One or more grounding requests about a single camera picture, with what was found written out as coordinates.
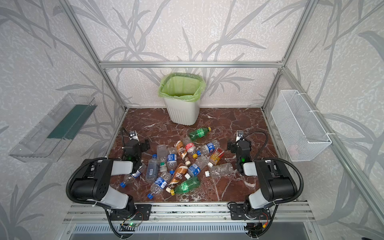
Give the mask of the bottle with red yellow label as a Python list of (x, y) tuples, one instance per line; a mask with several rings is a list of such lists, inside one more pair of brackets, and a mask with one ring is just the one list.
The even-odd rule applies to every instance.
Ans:
[(225, 151), (222, 148), (217, 148), (209, 158), (209, 163), (208, 163), (209, 168), (216, 166), (224, 156), (224, 153)]

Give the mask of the clear bottle green cap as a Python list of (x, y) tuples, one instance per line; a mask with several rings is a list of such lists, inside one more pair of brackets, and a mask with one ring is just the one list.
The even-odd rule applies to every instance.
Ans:
[(158, 145), (157, 146), (157, 156), (160, 167), (160, 172), (167, 172), (167, 155), (168, 149), (166, 145)]

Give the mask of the clear crushed bottle white cap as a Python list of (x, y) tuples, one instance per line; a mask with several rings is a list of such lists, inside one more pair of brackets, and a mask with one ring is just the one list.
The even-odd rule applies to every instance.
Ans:
[(231, 163), (221, 164), (213, 166), (208, 171), (205, 171), (206, 177), (212, 178), (221, 178), (223, 176), (230, 175), (234, 172), (233, 166)]

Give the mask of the clear bottle blue cap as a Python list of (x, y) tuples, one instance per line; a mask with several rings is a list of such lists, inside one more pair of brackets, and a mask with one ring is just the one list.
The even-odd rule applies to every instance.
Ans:
[(149, 160), (147, 165), (147, 172), (146, 172), (146, 182), (151, 184), (153, 183), (157, 177), (158, 177), (158, 156), (157, 154), (152, 155), (152, 158)]

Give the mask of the small water bottle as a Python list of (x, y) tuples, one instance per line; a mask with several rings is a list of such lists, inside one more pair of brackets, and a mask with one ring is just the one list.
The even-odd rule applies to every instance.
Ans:
[(125, 175), (123, 181), (119, 184), (120, 187), (125, 188), (128, 184), (133, 183), (137, 178), (139, 178), (147, 169), (145, 164), (142, 164), (139, 169), (132, 173)]

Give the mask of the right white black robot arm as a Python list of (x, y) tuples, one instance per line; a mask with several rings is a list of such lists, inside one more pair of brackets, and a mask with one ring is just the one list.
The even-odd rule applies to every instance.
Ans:
[(228, 203), (232, 220), (269, 220), (271, 207), (295, 201), (304, 190), (304, 179), (296, 166), (280, 158), (252, 160), (251, 146), (250, 141), (241, 139), (227, 145), (236, 155), (239, 173), (257, 177), (260, 187), (243, 204)]

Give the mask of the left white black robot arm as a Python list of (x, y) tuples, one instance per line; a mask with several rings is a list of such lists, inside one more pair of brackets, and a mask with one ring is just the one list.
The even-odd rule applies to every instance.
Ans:
[(112, 176), (124, 175), (121, 183), (124, 188), (139, 178), (146, 170), (142, 163), (142, 153), (149, 150), (150, 142), (143, 143), (130, 139), (124, 146), (127, 159), (95, 158), (86, 159), (70, 176), (66, 185), (67, 197), (75, 203), (102, 207), (112, 221), (121, 219), (149, 220), (151, 205), (135, 205), (131, 195), (119, 192), (110, 186)]

